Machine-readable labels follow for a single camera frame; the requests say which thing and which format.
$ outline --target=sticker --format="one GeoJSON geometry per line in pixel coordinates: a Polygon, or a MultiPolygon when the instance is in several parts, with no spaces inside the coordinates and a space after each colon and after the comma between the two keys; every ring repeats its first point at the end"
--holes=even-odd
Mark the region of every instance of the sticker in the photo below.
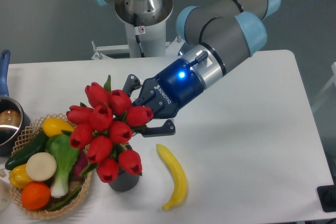
{"type": "Polygon", "coordinates": [[[137,26],[135,29],[135,35],[145,34],[145,27],[144,26],[137,26]]]}

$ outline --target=purple vegetable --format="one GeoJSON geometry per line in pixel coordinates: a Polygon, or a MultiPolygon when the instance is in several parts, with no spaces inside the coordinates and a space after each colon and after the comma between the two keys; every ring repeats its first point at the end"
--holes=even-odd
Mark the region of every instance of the purple vegetable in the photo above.
{"type": "Polygon", "coordinates": [[[75,176],[79,177],[79,174],[81,173],[81,171],[88,165],[88,159],[86,158],[86,155],[83,151],[83,149],[81,149],[79,151],[79,155],[77,158],[77,162],[75,163],[75,165],[72,168],[72,173],[75,176]]]}

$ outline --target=tulip bouquet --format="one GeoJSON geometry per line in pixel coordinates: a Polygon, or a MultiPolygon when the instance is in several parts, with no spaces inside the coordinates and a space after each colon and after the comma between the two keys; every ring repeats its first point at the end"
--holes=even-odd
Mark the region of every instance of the tulip bouquet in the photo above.
{"type": "Polygon", "coordinates": [[[126,144],[133,133],[144,129],[153,118],[152,110],[145,106],[132,106],[129,96],[122,90],[111,90],[111,76],[102,87],[96,82],[85,87],[92,106],[73,105],[67,118],[77,127],[71,133],[70,145],[87,148],[89,161],[81,175],[96,169],[102,182],[117,179],[120,168],[131,175],[141,175],[140,155],[126,144]]]}

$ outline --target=saucepan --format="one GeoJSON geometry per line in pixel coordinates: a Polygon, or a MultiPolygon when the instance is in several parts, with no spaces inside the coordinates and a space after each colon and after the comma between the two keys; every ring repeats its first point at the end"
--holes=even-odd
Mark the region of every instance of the saucepan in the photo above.
{"type": "Polygon", "coordinates": [[[9,50],[3,50],[0,57],[0,156],[12,153],[17,137],[30,125],[21,105],[9,97],[7,74],[10,56],[9,50]]]}

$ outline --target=wicker basket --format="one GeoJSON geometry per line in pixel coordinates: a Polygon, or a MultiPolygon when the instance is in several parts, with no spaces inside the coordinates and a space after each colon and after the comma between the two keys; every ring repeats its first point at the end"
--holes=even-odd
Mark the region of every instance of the wicker basket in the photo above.
{"type": "MultiPolygon", "coordinates": [[[[53,114],[53,115],[47,115],[45,118],[40,118],[39,120],[36,120],[35,122],[31,123],[30,126],[26,127],[21,135],[18,137],[17,141],[15,142],[15,146],[13,147],[12,155],[14,155],[16,152],[18,152],[21,148],[26,146],[28,142],[32,140],[32,138],[42,130],[42,124],[45,119],[47,118],[60,118],[65,121],[67,121],[69,124],[73,125],[71,122],[67,120],[67,117],[63,114],[53,114]]],[[[73,199],[68,205],[62,207],[59,210],[49,212],[47,210],[36,210],[31,211],[22,206],[21,203],[21,192],[22,189],[16,188],[14,186],[11,186],[11,195],[13,202],[16,204],[16,206],[23,212],[25,215],[28,215],[34,219],[51,219],[60,217],[70,211],[72,211],[75,207],[77,207],[81,201],[85,198],[88,189],[91,184],[91,177],[92,172],[90,172],[86,177],[80,178],[75,175],[70,175],[69,177],[69,193],[74,191],[78,186],[81,186],[81,191],[77,195],[75,199],[73,199]]],[[[51,198],[50,202],[48,203],[47,207],[51,207],[53,204],[63,200],[64,198],[56,199],[51,198]]]]}

